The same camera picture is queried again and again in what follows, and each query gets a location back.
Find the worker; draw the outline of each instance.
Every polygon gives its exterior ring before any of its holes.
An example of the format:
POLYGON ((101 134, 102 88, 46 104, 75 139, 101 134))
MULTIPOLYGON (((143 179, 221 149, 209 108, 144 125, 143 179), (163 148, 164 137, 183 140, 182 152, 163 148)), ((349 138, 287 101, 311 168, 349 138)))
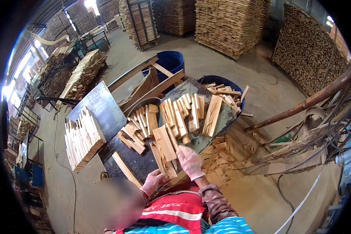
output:
MULTIPOLYGON (((158 197, 145 206, 140 219, 131 227, 104 230, 104 234, 173 234, 173 233, 253 233, 245 219, 231 207, 220 188, 210 184, 201 171, 201 158, 191 148, 179 146, 182 169, 197 187, 158 197)), ((157 186, 168 181, 160 169, 151 172, 140 188, 145 204, 157 186)))

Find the striped shirt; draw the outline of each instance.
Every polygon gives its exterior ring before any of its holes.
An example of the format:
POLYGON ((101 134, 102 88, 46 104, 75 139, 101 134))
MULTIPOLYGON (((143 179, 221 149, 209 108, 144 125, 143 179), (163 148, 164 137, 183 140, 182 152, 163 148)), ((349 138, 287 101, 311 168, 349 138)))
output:
MULTIPOLYGON (((158 227, 136 228, 130 231, 124 231, 124 234, 178 234, 189 233, 189 231, 177 224, 168 223, 158 227)), ((216 224, 209 225, 206 221, 201 219, 201 233, 247 233, 253 234, 253 231, 242 217, 228 217, 224 218, 216 224)))

